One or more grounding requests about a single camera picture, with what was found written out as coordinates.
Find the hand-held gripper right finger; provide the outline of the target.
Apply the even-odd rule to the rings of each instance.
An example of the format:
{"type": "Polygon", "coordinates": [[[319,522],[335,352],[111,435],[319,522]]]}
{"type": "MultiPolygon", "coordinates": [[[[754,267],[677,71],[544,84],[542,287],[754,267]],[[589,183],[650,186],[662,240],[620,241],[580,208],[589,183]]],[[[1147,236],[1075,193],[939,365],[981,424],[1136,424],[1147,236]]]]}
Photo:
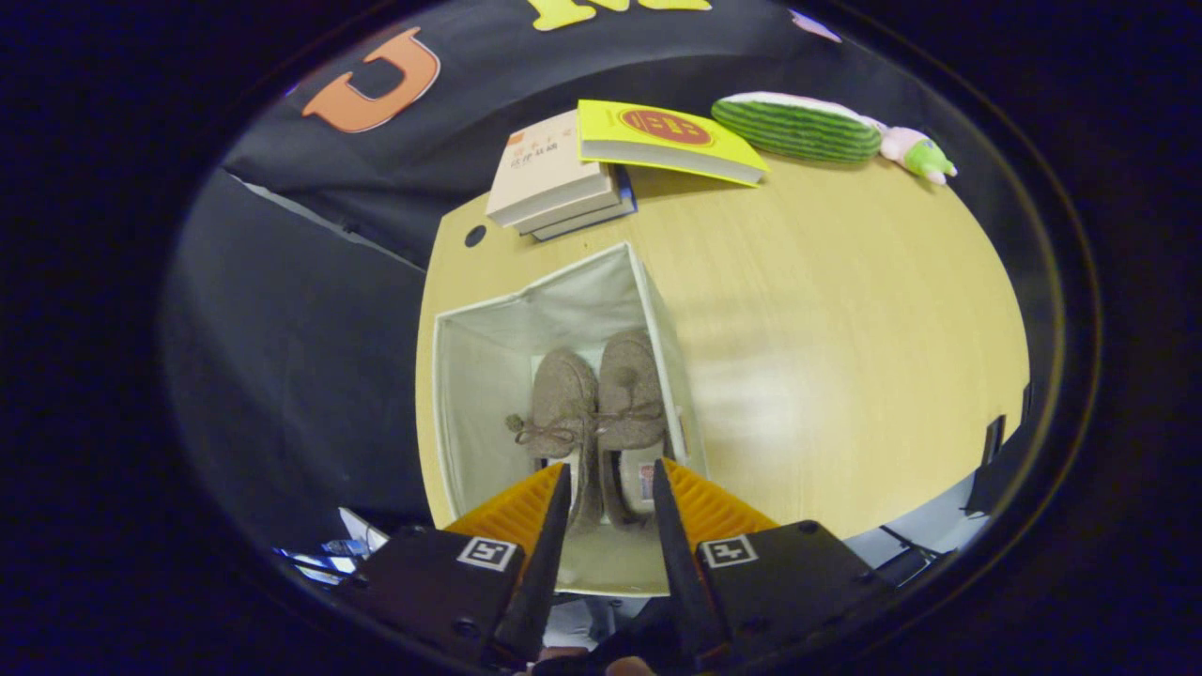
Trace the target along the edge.
{"type": "Polygon", "coordinates": [[[695,668],[825,659],[895,588],[814,518],[778,524],[670,458],[657,459],[657,538],[695,668]]]}

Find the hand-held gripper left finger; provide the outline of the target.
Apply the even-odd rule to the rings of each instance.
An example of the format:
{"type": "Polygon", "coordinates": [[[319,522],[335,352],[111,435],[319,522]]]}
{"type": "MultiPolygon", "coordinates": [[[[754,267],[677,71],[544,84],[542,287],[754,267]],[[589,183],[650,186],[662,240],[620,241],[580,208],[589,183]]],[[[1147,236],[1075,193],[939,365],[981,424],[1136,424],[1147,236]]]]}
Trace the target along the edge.
{"type": "Polygon", "coordinates": [[[347,581],[350,607],[470,668],[537,658],[572,502],[554,463],[442,530],[397,530],[347,581]]]}

